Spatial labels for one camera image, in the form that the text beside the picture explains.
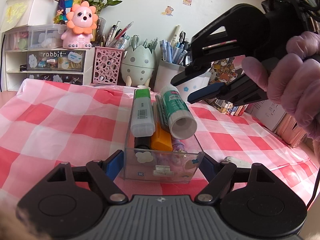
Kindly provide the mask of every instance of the orange highlighter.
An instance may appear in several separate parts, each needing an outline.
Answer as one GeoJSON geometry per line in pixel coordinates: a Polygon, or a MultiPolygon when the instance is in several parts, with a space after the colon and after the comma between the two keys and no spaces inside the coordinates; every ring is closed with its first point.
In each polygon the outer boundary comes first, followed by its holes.
{"type": "Polygon", "coordinates": [[[156,131],[151,136],[151,149],[172,152],[171,134],[161,128],[156,102],[153,103],[156,131]]]}

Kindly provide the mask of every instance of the gray ridged panel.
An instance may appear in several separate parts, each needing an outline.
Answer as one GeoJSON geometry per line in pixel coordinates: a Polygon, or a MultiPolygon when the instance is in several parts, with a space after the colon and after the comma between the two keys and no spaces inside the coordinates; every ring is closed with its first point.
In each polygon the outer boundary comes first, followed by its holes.
{"type": "MultiPolygon", "coordinates": [[[[298,236],[283,240],[301,240],[298,236]]],[[[134,196],[73,240],[253,240],[229,228],[216,210],[189,196],[134,196]]]]}

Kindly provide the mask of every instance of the white pen holder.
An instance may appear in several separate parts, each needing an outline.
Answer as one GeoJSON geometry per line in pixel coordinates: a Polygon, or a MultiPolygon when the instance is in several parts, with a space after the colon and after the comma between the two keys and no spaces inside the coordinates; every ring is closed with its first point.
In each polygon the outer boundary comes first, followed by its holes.
{"type": "Polygon", "coordinates": [[[152,53],[142,45],[134,51],[131,46],[124,52],[120,72],[126,86],[149,86],[150,79],[156,68],[156,53],[152,53]]]}
{"type": "MultiPolygon", "coordinates": [[[[161,92],[161,89],[164,86],[170,85],[171,79],[184,71],[185,67],[173,63],[168,63],[163,60],[159,61],[159,67],[156,76],[156,82],[154,87],[154,92],[161,92]]],[[[201,88],[204,88],[208,85],[209,79],[211,77],[210,72],[206,72],[198,77],[195,77],[181,85],[178,85],[176,88],[179,90],[181,98],[187,103],[188,96],[201,88]]]]}

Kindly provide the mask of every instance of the hand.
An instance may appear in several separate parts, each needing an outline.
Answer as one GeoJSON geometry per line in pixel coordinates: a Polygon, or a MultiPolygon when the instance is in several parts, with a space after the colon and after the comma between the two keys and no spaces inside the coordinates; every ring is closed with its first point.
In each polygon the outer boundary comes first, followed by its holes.
{"type": "Polygon", "coordinates": [[[291,38],[283,57],[268,76],[262,64],[253,57],[242,61],[242,68],[268,98],[290,115],[308,137],[320,141],[320,63],[306,57],[320,52],[320,36],[304,32],[291,38]]]}

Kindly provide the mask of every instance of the orange lion mane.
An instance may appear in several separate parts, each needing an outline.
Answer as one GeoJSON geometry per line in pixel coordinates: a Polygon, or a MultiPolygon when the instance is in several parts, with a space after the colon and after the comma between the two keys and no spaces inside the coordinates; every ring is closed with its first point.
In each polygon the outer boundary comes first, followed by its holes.
{"type": "Polygon", "coordinates": [[[96,12],[95,6],[89,6],[89,3],[87,1],[82,2],[81,5],[79,4],[73,5],[71,8],[71,11],[67,13],[67,19],[68,19],[67,27],[72,29],[75,34],[82,34],[82,33],[92,34],[92,30],[95,30],[97,28],[96,22],[98,20],[98,15],[96,15],[95,12],[96,12]],[[92,11],[92,14],[93,14],[92,25],[90,27],[82,28],[82,27],[76,26],[72,21],[74,11],[81,6],[88,7],[92,11]]]}

